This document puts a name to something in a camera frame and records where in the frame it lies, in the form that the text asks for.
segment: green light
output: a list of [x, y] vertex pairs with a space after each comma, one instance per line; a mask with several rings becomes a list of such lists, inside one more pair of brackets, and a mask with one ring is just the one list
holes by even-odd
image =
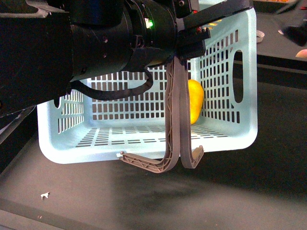
[[153, 21], [149, 21], [149, 22], [148, 22], [148, 26], [149, 26], [149, 27], [152, 27], [153, 24], [154, 24]]

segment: light blue basket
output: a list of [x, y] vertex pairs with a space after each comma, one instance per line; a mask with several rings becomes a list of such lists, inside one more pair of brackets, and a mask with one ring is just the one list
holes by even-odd
[[[206, 40], [207, 54], [191, 60], [191, 78], [204, 87], [201, 116], [191, 126], [192, 149], [236, 150], [253, 143], [257, 135], [256, 14], [253, 9], [223, 19]], [[244, 96], [235, 101], [233, 62], [243, 54]], [[165, 154], [165, 68], [150, 70], [153, 87], [143, 95], [97, 101], [73, 91], [38, 105], [39, 144], [57, 163], [115, 160], [121, 151], [153, 159]], [[114, 73], [84, 80], [99, 90], [134, 88], [145, 82], [143, 73]]]

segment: yellow fruit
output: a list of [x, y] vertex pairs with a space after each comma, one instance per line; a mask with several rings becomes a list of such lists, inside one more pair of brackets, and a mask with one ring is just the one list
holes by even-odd
[[201, 113], [203, 103], [203, 88], [196, 80], [189, 80], [189, 94], [190, 94], [190, 117], [191, 125], [193, 125]]

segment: black cable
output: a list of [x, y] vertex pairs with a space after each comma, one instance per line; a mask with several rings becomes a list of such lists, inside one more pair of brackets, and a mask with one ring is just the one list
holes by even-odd
[[153, 86], [153, 83], [154, 83], [152, 74], [146, 69], [144, 69], [143, 72], [148, 77], [147, 81], [143, 85], [138, 86], [133, 89], [125, 89], [125, 90], [117, 90], [117, 91], [94, 90], [84, 85], [79, 80], [71, 82], [71, 89], [77, 90], [90, 98], [100, 100], [100, 101], [110, 101], [110, 100], [131, 97], [131, 96], [137, 96], [149, 90]]
[[10, 114], [10, 115], [1, 117], [0, 118], [0, 130], [6, 127], [10, 122], [12, 122], [17, 117], [17, 115], [18, 115], [17, 113], [14, 113], [14, 114]]
[[19, 114], [16, 116], [17, 113], [14, 113], [14, 119], [7, 124], [8, 126], [0, 133], [0, 145], [5, 141], [5, 139], [21, 124], [21, 122], [33, 112], [36, 106], [26, 108], [22, 111], [19, 111]]

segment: small white object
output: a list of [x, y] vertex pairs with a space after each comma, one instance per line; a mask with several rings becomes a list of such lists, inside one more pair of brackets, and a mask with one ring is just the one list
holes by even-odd
[[47, 192], [47, 193], [40, 195], [40, 197], [42, 198], [42, 200], [44, 200], [45, 198], [48, 198], [49, 195], [50, 195], [50, 192]]
[[265, 34], [264, 34], [264, 32], [257, 30], [256, 36], [257, 36], [257, 43], [260, 43], [260, 42], [262, 42]]
[[144, 19], [145, 19], [146, 28], [149, 29], [150, 28], [149, 18], [144, 18]]

